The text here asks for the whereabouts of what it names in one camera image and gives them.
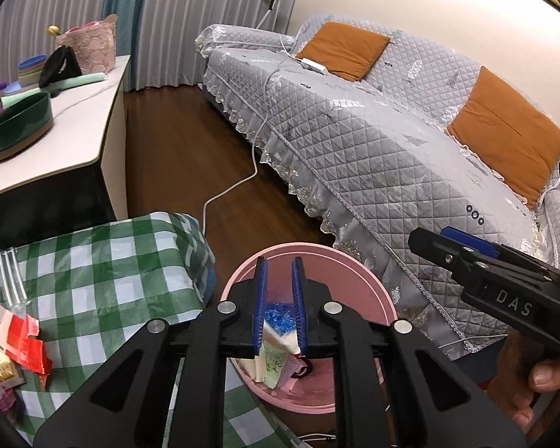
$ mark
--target brown pillow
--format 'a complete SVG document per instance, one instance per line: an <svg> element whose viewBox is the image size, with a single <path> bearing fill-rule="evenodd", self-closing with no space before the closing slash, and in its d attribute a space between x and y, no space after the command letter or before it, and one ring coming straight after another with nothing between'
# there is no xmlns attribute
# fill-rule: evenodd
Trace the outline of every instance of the brown pillow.
<svg viewBox="0 0 560 448"><path fill-rule="evenodd" d="M560 159L560 128L485 67L448 131L502 175L530 209Z"/></svg>
<svg viewBox="0 0 560 448"><path fill-rule="evenodd" d="M297 58L325 65L343 79L361 80L382 54L390 37L336 22L324 24Z"/></svg>

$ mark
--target hand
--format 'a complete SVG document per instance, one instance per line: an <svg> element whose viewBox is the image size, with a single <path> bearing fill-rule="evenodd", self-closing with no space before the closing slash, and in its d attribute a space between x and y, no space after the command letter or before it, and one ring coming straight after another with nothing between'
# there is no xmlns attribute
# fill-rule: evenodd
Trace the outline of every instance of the hand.
<svg viewBox="0 0 560 448"><path fill-rule="evenodd" d="M488 395L521 429L533 420L530 404L536 392L560 390L560 357L538 362L543 347L518 332L506 339L497 360L497 376Z"/></svg>

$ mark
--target sofa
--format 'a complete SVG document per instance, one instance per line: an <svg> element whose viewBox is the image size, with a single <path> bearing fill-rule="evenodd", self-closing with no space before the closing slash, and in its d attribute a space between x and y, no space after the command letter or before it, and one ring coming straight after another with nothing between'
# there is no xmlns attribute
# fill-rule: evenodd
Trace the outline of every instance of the sofa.
<svg viewBox="0 0 560 448"><path fill-rule="evenodd" d="M305 70L293 57L330 21L390 37L360 82ZM450 225L560 267L557 169L530 210L445 133L479 62L400 29L336 15L312 15L295 37L212 25L196 46L206 58L204 93L250 143L257 134L261 163L308 215L321 218L337 249L377 275L399 316L453 360L493 343L508 326L462 302L446 270L410 252L413 229Z"/></svg>

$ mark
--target pink trash can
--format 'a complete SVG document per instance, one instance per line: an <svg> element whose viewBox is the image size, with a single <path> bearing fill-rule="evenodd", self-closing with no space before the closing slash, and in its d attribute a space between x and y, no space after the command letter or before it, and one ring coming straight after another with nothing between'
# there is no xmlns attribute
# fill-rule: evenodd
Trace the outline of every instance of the pink trash can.
<svg viewBox="0 0 560 448"><path fill-rule="evenodd" d="M257 258L268 260L266 303L292 303L291 261L303 258L305 273L311 280L325 283L335 301L357 310L366 320L389 325L396 310L382 283L360 262L336 249L309 242L290 242L264 249L242 263L226 283L222 300L228 298L234 283L252 278ZM245 384L270 404L301 414L327 414L335 411L332 359L312 360L314 371L290 386L277 391L255 383L232 360Z"/></svg>

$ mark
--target white cabinet top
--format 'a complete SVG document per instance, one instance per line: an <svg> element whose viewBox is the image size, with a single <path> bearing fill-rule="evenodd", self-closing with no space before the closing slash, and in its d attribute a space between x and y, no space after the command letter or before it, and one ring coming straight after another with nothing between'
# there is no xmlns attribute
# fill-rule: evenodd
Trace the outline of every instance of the white cabinet top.
<svg viewBox="0 0 560 448"><path fill-rule="evenodd" d="M97 162L129 60L129 55L117 57L105 81L67 89L52 100L54 127L0 163L0 193Z"/></svg>

